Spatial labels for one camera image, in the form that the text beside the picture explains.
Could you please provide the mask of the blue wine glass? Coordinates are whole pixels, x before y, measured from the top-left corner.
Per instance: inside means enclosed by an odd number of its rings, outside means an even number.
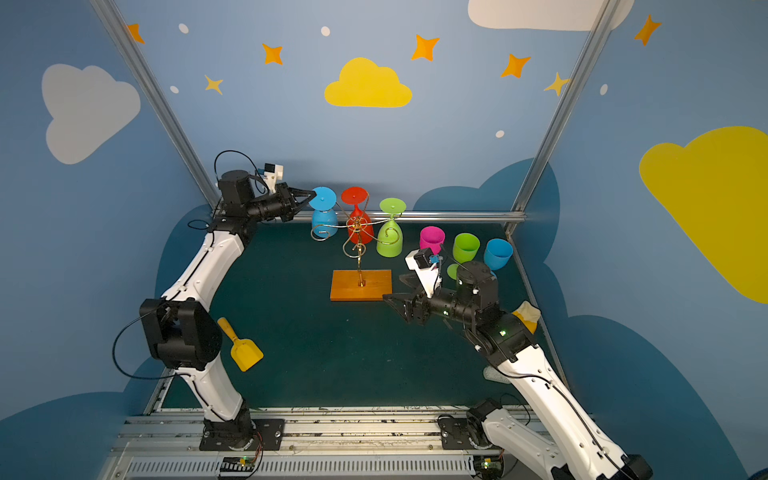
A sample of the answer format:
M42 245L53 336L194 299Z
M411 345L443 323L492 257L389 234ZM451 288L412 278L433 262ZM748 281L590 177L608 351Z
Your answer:
M332 189L324 186L315 187L313 191L315 197L309 202L314 210L311 236L317 241L324 241L338 231L338 217L334 210L337 195Z
M507 240L493 238L486 244L483 261L491 271L497 271L510 261L514 247Z

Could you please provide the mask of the pink wine glass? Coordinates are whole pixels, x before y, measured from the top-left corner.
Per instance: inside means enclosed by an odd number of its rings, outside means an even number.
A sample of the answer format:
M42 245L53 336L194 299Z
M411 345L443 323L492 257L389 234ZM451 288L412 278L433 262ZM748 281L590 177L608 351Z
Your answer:
M420 231L419 247L429 248L434 255L438 255L445 242L445 232L437 226L427 226Z

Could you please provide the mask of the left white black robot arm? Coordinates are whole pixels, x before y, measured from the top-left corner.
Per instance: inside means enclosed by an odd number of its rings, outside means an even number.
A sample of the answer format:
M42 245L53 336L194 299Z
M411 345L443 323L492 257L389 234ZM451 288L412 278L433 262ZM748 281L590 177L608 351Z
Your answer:
M224 173L218 187L221 200L198 253L160 298L142 303L139 317L151 356L186 382L203 409L201 449L248 451L258 437L247 402L223 366L222 330L210 307L257 224L292 220L316 193L245 170Z

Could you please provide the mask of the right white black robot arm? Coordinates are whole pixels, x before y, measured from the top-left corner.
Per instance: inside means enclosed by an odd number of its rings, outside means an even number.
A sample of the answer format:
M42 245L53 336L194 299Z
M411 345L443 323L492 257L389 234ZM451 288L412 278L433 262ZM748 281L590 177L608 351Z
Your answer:
M426 258L424 251L411 252L405 262L409 271L400 280L410 292L387 294L384 302L407 322L425 323L440 316L461 323L468 342L523 396L550 435L542 437L488 399L467 415L481 438L542 479L652 477L653 470L642 456L626 453L589 417L523 320L501 308L498 279L487 265L462 264L455 288L446 288L438 264Z

